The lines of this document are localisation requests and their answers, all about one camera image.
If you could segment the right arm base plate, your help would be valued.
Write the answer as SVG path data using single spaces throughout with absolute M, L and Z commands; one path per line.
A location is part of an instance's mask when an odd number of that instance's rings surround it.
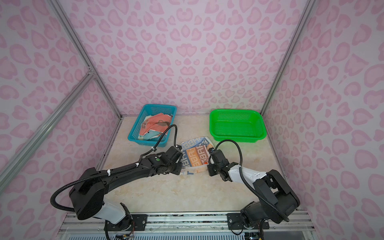
M 241 213 L 228 213 L 227 223 L 229 230 L 259 230 L 261 224 L 263 230 L 269 230 L 270 225 L 268 220 L 251 220 Z

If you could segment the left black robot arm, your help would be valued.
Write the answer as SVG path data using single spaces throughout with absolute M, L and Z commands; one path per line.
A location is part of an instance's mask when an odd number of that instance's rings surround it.
M 105 195 L 138 179 L 163 174 L 179 175 L 182 157 L 182 147 L 176 145 L 164 153 L 147 155 L 139 162 L 116 169 L 86 170 L 69 193 L 78 220 L 97 218 L 107 221 L 115 230 L 128 229 L 133 217 L 126 205 L 107 200 Z

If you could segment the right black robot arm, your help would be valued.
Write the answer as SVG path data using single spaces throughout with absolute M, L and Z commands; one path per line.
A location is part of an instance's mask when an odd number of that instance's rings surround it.
M 243 168 L 238 163 L 230 163 L 221 150 L 209 149 L 209 175 L 220 176 L 225 182 L 240 183 L 246 186 L 258 199 L 240 210 L 240 214 L 229 226 L 231 230 L 253 229 L 271 220 L 275 224 L 289 222 L 299 206 L 300 200 L 282 175 L 276 170 L 260 172 Z

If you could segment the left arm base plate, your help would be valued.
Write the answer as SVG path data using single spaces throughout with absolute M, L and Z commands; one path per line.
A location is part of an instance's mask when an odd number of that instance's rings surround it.
M 126 216 L 119 223 L 112 224 L 106 221 L 104 230 L 108 232 L 120 231 L 144 231 L 147 225 L 148 215 L 133 214 Z

